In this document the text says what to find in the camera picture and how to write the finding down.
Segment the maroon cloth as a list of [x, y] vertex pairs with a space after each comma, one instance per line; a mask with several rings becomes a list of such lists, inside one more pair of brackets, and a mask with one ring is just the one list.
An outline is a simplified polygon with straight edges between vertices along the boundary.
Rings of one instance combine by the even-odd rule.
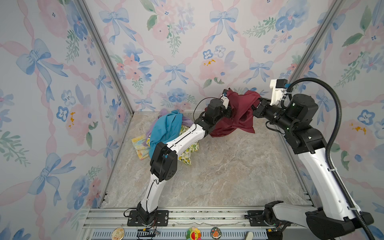
[[253, 107], [256, 108], [260, 104], [261, 95], [255, 91], [247, 91], [245, 94], [239, 95], [229, 89], [227, 91], [227, 98], [232, 108], [232, 115], [230, 118], [221, 119], [210, 135], [213, 138], [224, 137], [236, 129], [254, 134]]

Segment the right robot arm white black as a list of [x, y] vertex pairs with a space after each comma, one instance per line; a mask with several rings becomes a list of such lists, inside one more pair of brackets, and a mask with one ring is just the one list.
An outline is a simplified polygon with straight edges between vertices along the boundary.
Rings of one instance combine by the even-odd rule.
[[284, 138], [309, 172], [323, 204], [319, 208], [305, 208], [274, 201], [265, 205], [264, 221], [270, 226], [297, 224], [310, 229], [321, 240], [363, 229], [372, 240], [368, 227], [374, 223], [372, 215], [355, 204], [330, 158], [332, 144], [310, 125], [317, 110], [315, 100], [304, 94], [294, 95], [285, 109], [265, 98], [253, 107], [255, 117], [265, 118], [284, 130]]

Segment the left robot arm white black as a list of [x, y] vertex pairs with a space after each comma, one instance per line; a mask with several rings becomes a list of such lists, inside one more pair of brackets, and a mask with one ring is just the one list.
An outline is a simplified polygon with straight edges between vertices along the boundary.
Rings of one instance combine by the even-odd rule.
[[155, 222], [159, 199], [164, 186], [177, 172], [178, 157], [193, 143], [209, 135], [222, 118], [232, 114], [229, 99], [225, 96], [211, 99], [194, 124], [181, 136], [167, 143], [158, 143], [151, 159], [151, 178], [144, 198], [137, 205], [139, 222], [149, 226]]

